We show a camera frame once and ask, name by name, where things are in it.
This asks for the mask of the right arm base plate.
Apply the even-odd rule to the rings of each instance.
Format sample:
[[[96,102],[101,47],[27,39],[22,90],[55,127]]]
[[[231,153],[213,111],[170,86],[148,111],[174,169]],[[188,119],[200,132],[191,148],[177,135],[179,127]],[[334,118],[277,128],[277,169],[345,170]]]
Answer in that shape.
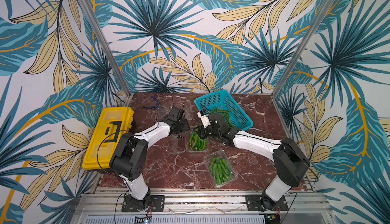
[[[284,196],[279,201],[273,201],[266,195],[245,195],[248,211],[287,211],[288,205]]]

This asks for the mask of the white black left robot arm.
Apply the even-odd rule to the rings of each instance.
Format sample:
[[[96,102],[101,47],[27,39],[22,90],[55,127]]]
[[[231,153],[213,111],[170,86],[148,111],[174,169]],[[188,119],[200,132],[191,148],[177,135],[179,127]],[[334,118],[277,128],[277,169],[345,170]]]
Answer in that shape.
[[[143,178],[148,149],[170,135],[190,129],[185,110],[173,107],[170,113],[152,127],[136,134],[124,133],[111,157],[109,168],[126,184],[125,201],[137,210],[150,206],[150,188]]]

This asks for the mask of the clear clamshell container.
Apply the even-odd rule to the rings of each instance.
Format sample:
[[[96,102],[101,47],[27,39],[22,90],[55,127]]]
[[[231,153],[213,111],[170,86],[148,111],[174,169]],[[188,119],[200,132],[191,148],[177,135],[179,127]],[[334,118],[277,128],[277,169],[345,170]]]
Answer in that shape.
[[[172,135],[169,139],[169,145],[172,147],[173,153],[187,151],[189,153],[200,153],[207,150],[207,139],[201,139],[198,135],[199,129],[190,129],[186,132]]]
[[[223,150],[218,150],[204,157],[204,165],[215,187],[223,187],[237,180],[238,176],[228,156]]]

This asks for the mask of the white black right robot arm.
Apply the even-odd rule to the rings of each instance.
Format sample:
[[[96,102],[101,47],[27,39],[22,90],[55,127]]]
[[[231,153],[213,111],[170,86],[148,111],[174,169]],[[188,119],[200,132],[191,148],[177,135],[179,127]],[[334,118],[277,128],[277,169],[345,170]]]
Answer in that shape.
[[[309,170],[310,162],[296,142],[290,138],[267,139],[228,125],[219,113],[197,113],[201,120],[201,139],[214,137],[223,145],[248,150],[273,161],[277,175],[263,191],[260,206],[271,210],[291,189],[298,187]]]

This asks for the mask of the yellow black toolbox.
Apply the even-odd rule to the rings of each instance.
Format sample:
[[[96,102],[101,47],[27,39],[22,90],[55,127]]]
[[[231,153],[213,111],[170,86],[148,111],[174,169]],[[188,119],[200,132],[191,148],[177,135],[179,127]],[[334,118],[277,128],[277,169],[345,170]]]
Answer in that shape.
[[[86,171],[109,169],[110,160],[120,137],[132,128],[134,111],[130,107],[102,110],[83,159]]]

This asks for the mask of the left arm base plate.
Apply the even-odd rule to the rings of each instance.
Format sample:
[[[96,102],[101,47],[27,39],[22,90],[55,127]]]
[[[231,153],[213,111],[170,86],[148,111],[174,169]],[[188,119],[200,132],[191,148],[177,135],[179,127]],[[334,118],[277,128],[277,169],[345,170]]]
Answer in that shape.
[[[143,200],[137,200],[130,195],[126,195],[121,208],[122,212],[163,212],[165,196],[146,196]]]

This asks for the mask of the aluminium frame rail front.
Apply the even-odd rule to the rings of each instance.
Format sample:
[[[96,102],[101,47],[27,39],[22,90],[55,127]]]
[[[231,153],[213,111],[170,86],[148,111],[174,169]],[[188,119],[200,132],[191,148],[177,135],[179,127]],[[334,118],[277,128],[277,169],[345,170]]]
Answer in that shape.
[[[85,194],[75,215],[122,215],[122,188],[98,188],[93,194]],[[232,189],[151,189],[153,196],[164,196],[163,214],[247,214],[246,195],[259,195],[259,190]],[[325,194],[312,191],[290,192],[285,196],[290,214],[332,214]]]

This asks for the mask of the blue handled pliers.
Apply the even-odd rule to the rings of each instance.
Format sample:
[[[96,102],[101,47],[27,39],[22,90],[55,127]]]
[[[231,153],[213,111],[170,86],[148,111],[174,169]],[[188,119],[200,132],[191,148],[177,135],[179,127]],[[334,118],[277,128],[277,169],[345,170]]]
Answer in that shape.
[[[151,99],[153,101],[153,104],[152,105],[146,105],[146,106],[142,106],[144,109],[146,110],[155,110],[155,109],[158,109],[160,108],[161,106],[161,102],[154,96],[151,96]]]

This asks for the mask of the teal perforated plastic basket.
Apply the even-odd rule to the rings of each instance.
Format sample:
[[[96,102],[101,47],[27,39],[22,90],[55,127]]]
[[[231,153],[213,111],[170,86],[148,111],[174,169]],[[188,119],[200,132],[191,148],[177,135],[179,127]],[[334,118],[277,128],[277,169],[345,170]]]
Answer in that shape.
[[[229,115],[230,124],[241,130],[248,130],[254,123],[244,112],[239,104],[226,90],[219,90],[203,95],[194,100],[199,111],[206,109],[207,112]]]

